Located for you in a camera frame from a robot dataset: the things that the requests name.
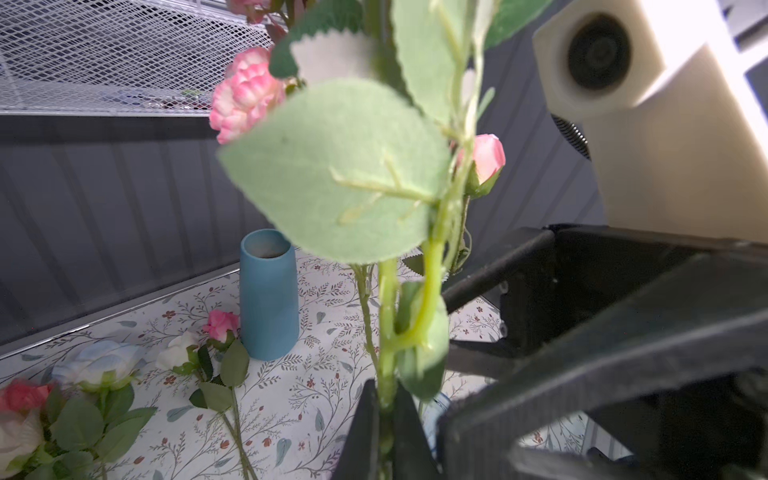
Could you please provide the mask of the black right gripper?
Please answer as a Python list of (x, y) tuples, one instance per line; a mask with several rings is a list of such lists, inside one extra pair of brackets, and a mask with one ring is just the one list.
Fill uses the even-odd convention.
[(440, 422), (449, 479), (516, 479), (518, 440), (577, 411), (767, 361), (767, 250), (572, 226), (509, 230), (442, 287), (449, 314), (504, 280), (520, 361)]

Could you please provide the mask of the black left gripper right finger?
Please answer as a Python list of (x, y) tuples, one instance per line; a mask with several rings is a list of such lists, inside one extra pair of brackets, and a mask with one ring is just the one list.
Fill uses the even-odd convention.
[(398, 384), (393, 411), (394, 480), (439, 480), (441, 474), (411, 394)]

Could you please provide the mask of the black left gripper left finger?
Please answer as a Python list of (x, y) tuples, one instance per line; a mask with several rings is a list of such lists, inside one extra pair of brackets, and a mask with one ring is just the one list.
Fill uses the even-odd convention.
[(379, 460), (379, 404), (376, 383), (363, 385), (350, 430), (332, 480), (377, 478)]

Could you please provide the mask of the light pink rose stem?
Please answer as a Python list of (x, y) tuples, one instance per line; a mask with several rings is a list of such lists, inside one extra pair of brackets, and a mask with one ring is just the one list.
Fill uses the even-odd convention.
[(457, 250), (451, 257), (451, 275), (461, 269), (472, 251), (473, 240), (467, 228), (469, 204), (491, 192), (505, 164), (504, 148), (499, 138), (493, 134), (478, 135), (474, 142), (473, 170), (468, 176), (465, 189)]

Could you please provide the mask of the white blue carnation stem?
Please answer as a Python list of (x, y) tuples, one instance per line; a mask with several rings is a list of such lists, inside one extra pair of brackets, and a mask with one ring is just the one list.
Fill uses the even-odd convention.
[(378, 286), (369, 473), (403, 458), (398, 398), (437, 393), (449, 346), (442, 287), (480, 185), (477, 125), (487, 49), (543, 1), (321, 1), (292, 8), (270, 72), (287, 99), (219, 150), (233, 183), (289, 241)]

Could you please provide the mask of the pink carnation flower stem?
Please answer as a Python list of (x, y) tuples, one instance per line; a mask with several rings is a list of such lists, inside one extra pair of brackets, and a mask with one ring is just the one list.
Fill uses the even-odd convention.
[(210, 127), (227, 144), (248, 132), (286, 98), (286, 83), (269, 71), (270, 51), (255, 47), (234, 57), (212, 95)]

